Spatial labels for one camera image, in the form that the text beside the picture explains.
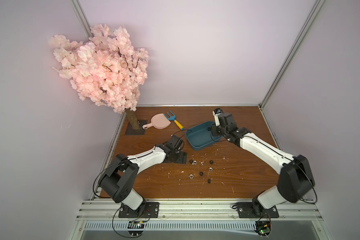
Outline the teal plastic storage box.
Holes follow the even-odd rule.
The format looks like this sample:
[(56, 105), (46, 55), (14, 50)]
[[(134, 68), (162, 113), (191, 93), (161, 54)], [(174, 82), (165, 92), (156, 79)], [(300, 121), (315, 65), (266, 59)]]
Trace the teal plastic storage box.
[(186, 130), (186, 138), (194, 151), (205, 149), (221, 140), (222, 136), (212, 134), (214, 124), (213, 121), (207, 121)]

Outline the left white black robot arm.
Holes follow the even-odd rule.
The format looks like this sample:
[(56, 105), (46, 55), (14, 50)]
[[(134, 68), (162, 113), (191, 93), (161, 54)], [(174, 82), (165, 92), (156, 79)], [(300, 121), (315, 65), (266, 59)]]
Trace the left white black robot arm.
[(146, 200), (133, 189), (138, 174), (162, 163), (185, 164), (187, 153), (183, 147), (182, 138), (173, 135), (146, 152), (132, 156), (118, 154), (98, 177), (97, 186), (115, 203), (122, 203), (136, 215), (141, 215), (145, 211)]

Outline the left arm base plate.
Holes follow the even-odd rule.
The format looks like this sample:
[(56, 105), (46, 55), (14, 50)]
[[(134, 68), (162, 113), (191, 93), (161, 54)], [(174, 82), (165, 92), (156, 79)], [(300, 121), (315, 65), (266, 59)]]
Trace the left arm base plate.
[(159, 202), (142, 202), (142, 204), (133, 210), (129, 206), (122, 204), (118, 213), (119, 218), (158, 218), (159, 215)]

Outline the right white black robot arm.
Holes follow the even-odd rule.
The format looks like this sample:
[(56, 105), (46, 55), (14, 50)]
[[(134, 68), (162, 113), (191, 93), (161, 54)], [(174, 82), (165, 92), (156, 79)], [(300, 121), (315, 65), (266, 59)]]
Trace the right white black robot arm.
[(252, 153), (279, 174), (275, 186), (253, 198), (252, 211), (256, 217), (263, 217), (276, 205), (296, 203), (314, 190), (315, 180), (306, 157), (283, 152), (261, 140), (249, 129), (237, 127), (233, 115), (220, 108), (213, 111), (213, 116), (213, 136), (222, 136), (228, 142)]

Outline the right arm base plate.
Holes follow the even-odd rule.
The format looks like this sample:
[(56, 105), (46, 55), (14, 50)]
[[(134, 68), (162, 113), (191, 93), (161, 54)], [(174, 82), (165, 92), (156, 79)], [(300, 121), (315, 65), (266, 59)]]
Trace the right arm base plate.
[(279, 218), (280, 215), (276, 206), (271, 207), (270, 209), (265, 209), (259, 203), (254, 202), (237, 202), (233, 206), (238, 214), (239, 218)]

